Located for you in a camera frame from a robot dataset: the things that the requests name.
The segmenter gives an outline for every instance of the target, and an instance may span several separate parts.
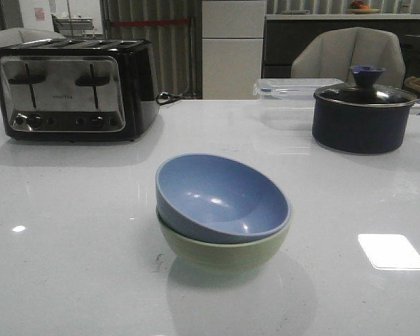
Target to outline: cabinet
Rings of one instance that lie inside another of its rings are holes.
[[[202,97],[253,99],[261,78],[266,1],[202,2]]]
[[[420,35],[420,15],[377,14],[360,18],[359,15],[267,15],[263,78],[289,78],[295,58],[323,32],[350,27],[386,30],[402,37]]]

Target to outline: brand logo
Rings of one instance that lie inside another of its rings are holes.
[[[63,94],[60,96],[53,96],[53,99],[73,99],[73,96],[70,96],[68,94]]]

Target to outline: glass lid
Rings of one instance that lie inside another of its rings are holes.
[[[353,66],[350,68],[356,84],[340,83],[320,87],[314,93],[315,98],[329,102],[354,106],[397,107],[411,105],[416,100],[410,92],[374,84],[385,71],[373,66]]]

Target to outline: toaster lever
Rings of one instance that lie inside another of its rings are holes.
[[[77,86],[103,86],[107,83],[109,83],[110,79],[109,77],[91,77],[91,76],[81,76],[80,78],[77,78],[75,80],[75,84]]]
[[[29,85],[42,83],[45,80],[44,75],[17,75],[8,79],[11,85]]]

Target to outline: white cabinet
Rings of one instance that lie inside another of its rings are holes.
[[[202,2],[202,96],[253,99],[261,77],[266,1]]]

